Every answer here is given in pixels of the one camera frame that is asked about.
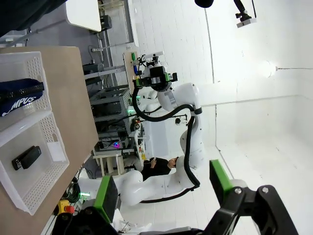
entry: brown table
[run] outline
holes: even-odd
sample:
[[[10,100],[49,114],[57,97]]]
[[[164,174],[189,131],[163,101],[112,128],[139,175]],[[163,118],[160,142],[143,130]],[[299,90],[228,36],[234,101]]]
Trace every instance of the brown table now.
[[[33,216],[17,209],[3,186],[0,186],[2,235],[39,235],[71,179],[98,141],[79,49],[76,47],[0,48],[0,53],[25,51],[40,51],[42,54],[52,111],[60,129],[69,166]]]

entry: bolt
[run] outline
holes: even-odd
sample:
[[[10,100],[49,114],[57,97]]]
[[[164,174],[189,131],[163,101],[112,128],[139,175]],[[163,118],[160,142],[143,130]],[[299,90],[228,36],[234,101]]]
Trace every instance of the bolt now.
[[[67,215],[65,215],[65,214],[64,214],[64,215],[62,215],[62,219],[63,219],[63,220],[68,220],[68,216],[67,216]]]
[[[240,188],[235,189],[235,193],[240,194],[242,191]]]
[[[86,214],[92,214],[92,210],[90,210],[90,209],[85,210],[85,212],[86,212]]]
[[[267,187],[264,187],[264,188],[262,189],[262,192],[263,192],[263,193],[268,193],[268,188],[267,188]]]

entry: person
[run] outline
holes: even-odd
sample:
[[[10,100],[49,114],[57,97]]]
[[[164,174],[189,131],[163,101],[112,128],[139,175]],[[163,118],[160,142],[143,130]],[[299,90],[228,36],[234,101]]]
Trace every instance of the person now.
[[[142,167],[139,158],[133,155],[124,159],[124,166],[134,165],[135,169],[141,172],[143,181],[145,181],[151,176],[169,174],[172,168],[176,168],[177,159],[178,157],[170,160],[151,158],[150,160],[145,160]]]

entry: white basket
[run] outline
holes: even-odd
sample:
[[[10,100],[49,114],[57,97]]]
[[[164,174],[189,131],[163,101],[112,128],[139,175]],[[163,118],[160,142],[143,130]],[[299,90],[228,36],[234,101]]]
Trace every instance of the white basket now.
[[[40,52],[0,54],[0,81],[34,78],[44,83],[43,96],[0,117],[0,179],[15,206],[33,215],[69,165],[48,97]],[[42,153],[28,169],[12,160],[31,146]]]

